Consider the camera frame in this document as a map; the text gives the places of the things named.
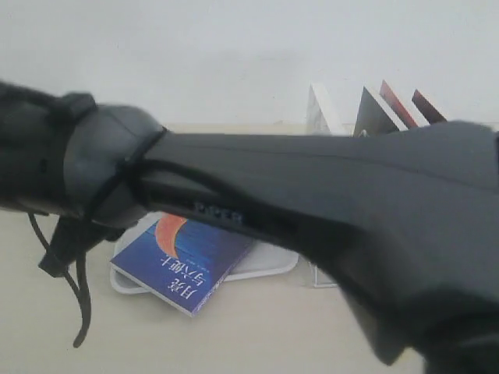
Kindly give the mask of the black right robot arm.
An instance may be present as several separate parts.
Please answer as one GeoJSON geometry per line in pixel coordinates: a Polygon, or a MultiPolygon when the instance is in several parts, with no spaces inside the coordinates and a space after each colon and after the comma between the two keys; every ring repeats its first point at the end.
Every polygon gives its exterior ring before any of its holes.
{"type": "Polygon", "coordinates": [[[163,211],[279,245],[339,285],[370,346],[428,373],[498,370],[498,134],[182,134],[145,111],[1,85],[1,208],[58,216],[40,268],[90,325],[86,254],[163,211]]]}

